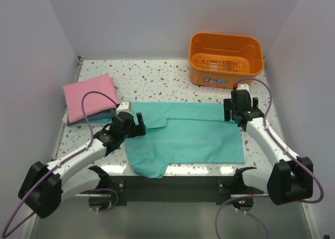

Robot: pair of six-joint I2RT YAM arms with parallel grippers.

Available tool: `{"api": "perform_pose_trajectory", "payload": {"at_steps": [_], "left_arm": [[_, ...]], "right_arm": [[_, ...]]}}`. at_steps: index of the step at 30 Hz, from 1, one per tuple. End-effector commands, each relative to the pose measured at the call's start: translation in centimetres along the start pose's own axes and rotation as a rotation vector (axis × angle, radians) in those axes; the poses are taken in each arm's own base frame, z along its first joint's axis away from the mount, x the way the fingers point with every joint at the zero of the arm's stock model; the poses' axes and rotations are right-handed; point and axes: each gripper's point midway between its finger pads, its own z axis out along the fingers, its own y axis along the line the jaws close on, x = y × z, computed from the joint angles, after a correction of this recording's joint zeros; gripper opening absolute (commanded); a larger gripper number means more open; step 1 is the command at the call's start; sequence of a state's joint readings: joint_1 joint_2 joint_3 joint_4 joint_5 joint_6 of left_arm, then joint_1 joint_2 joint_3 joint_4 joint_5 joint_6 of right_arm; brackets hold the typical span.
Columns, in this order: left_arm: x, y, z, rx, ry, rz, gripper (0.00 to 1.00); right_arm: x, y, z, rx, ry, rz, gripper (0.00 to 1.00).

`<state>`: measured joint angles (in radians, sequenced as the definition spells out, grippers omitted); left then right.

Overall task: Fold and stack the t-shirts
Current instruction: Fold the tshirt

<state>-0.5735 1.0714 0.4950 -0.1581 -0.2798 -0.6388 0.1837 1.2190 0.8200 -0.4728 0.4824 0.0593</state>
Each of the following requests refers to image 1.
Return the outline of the mint green t-shirt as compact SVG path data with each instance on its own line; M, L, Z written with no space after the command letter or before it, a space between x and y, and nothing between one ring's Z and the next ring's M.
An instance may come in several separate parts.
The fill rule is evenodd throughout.
M241 132L218 103L138 102L146 134L125 140L135 174L163 177L169 164L243 164Z

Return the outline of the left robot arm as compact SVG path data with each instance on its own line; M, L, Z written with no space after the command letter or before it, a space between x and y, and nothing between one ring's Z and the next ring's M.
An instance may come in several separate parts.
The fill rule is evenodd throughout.
M103 193L109 175L93 163L115 150L127 138L144 136L141 113L121 112L112 123L95 133L74 152L47 164L34 163L20 187L18 197L40 218L50 216L67 198L88 190Z

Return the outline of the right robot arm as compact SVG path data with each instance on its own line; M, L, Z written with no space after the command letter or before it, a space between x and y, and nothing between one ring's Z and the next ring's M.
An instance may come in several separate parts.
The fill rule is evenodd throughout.
M276 205L308 199L313 194L313 163L300 157L267 125L258 99L246 89L234 89L231 97L224 100L225 121L234 121L239 128L253 138L268 158L272 171L257 167L236 170L228 185L238 193L256 188L268 194Z

